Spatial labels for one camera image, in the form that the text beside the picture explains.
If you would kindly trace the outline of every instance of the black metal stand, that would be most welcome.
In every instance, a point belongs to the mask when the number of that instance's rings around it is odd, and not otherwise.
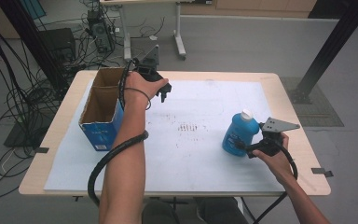
[[[62,75],[62,70],[49,54],[43,44],[33,19],[22,6],[20,0],[0,0],[0,8],[4,11],[17,33],[31,51],[37,64],[45,73],[50,84],[63,99],[69,89],[69,84]]]
[[[333,32],[327,38],[318,55],[295,90],[289,91],[293,104],[310,104],[309,94],[324,71],[337,56],[358,26],[358,0],[351,1]]]

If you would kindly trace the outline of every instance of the blue cardboard box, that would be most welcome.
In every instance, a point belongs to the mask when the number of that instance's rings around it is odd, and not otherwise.
[[[118,82],[123,68],[100,69],[79,119],[79,126],[97,151],[108,151],[116,139],[123,118],[118,101]]]

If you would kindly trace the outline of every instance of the white bottle cap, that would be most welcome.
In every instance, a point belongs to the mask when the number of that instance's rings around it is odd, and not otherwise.
[[[250,110],[243,109],[241,112],[241,119],[244,121],[249,121],[253,118],[253,113]]]

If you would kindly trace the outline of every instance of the pants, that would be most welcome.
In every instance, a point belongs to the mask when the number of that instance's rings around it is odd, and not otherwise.
[[[200,217],[208,224],[248,224],[234,198],[196,200]],[[180,224],[175,211],[161,201],[151,201],[142,213],[143,224]]]

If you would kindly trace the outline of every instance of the table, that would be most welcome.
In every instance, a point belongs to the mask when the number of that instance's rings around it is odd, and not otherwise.
[[[282,119],[288,122],[299,123],[295,110],[293,109],[287,94],[275,74],[264,73],[214,73],[214,72],[170,72],[160,71],[163,77],[170,80],[232,80],[259,82],[264,90],[269,108],[274,118]],[[60,142],[66,134],[69,123],[76,111],[76,108],[83,96],[85,89],[91,80],[94,79],[96,71],[80,71],[77,73],[71,88],[67,92],[62,105],[55,119],[41,144],[41,147],[48,147],[46,154],[36,153],[34,160],[23,178],[20,185],[20,193],[27,195],[86,195],[86,191],[44,190],[48,179],[54,158],[57,153]],[[299,171],[298,182],[309,195],[328,195],[330,187],[324,175],[315,175],[310,168],[319,168],[315,154],[310,146],[304,130],[298,129],[290,131],[290,148],[292,156],[296,159],[296,165]],[[240,193],[233,192],[232,196],[240,195],[271,195],[268,192]],[[156,196],[158,192],[146,192],[145,196]]]
[[[176,4],[176,27],[173,31],[173,36],[176,41],[176,46],[178,48],[179,55],[185,59],[186,51],[185,46],[182,41],[182,36],[180,34],[180,11],[181,3],[180,0],[100,0],[100,3],[105,6],[115,6],[118,9],[118,13],[121,19],[121,25],[124,32],[124,60],[129,61],[131,57],[131,38],[130,34],[127,31],[126,23],[126,14],[124,6],[127,4],[147,4],[147,3],[175,3]]]

